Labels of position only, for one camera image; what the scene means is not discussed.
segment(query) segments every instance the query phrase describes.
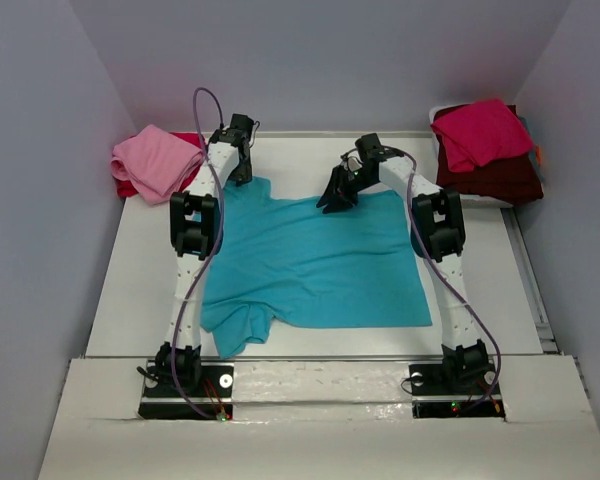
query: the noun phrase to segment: brown towel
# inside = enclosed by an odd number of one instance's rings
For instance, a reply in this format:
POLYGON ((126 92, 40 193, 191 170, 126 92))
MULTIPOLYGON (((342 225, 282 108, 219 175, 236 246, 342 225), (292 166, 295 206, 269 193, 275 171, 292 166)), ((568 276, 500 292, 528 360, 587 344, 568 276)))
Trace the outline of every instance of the brown towel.
MULTIPOLYGON (((435 119, 446 115, 464 105, 445 108, 435 115, 435 119)), ((509 109, 515 115, 516 107, 509 109)), ((476 168, 472 172, 453 173, 449 170, 447 154, 438 135, 440 151, 438 153, 438 178, 441 187, 453 187, 466 195, 481 195, 503 200, 512 205, 523 205, 542 198, 542 185, 536 175, 529 155, 494 160, 488 165, 476 168)))

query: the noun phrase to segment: gray wall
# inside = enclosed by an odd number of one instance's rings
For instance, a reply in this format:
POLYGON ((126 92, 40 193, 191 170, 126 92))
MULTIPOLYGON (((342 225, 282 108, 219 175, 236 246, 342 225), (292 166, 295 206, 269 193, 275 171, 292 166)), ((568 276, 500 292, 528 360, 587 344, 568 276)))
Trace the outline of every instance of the gray wall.
POLYGON ((395 130, 513 99, 570 0, 71 1, 137 127, 191 129, 207 85, 265 130, 395 130))
POLYGON ((65 0, 0 0, 0 480, 34 479, 93 320, 132 123, 65 0))
POLYGON ((558 343, 580 358, 600 426, 600 0, 573 2, 517 102, 548 179, 546 198, 518 217, 558 343))

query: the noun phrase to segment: pink towel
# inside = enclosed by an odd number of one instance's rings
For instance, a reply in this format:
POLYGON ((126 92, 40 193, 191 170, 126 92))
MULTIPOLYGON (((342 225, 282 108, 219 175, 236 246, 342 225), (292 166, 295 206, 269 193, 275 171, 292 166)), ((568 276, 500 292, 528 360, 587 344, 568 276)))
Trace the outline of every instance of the pink towel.
POLYGON ((500 100, 486 100, 439 117, 431 129, 442 137, 449 170, 472 172, 493 160, 518 157, 533 148, 518 118, 500 100))
POLYGON ((202 159, 202 151, 149 125, 113 147, 111 174, 129 180, 149 205, 166 202, 202 159))

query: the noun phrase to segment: teal cloth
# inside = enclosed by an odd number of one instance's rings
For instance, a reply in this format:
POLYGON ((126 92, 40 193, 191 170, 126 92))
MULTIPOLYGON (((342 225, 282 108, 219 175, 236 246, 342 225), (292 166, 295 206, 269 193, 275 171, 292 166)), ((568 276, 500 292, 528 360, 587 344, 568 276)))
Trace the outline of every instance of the teal cloth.
POLYGON ((225 188, 225 227, 201 324, 220 357, 297 327, 422 327, 431 316, 395 192, 323 215, 317 198, 274 200, 269 180, 225 188))

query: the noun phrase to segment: magenta cloth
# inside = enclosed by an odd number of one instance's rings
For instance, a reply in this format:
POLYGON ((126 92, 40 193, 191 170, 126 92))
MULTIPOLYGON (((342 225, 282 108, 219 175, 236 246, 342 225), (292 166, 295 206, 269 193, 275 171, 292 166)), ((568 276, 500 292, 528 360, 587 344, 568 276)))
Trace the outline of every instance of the magenta cloth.
POLYGON ((431 124, 442 137, 449 170, 472 172, 501 158, 518 157, 533 141, 518 118, 501 100, 485 100, 458 108, 431 124))
POLYGON ((111 174, 129 180, 149 205, 156 205, 169 200, 201 160, 198 147, 149 125, 113 147, 111 174))

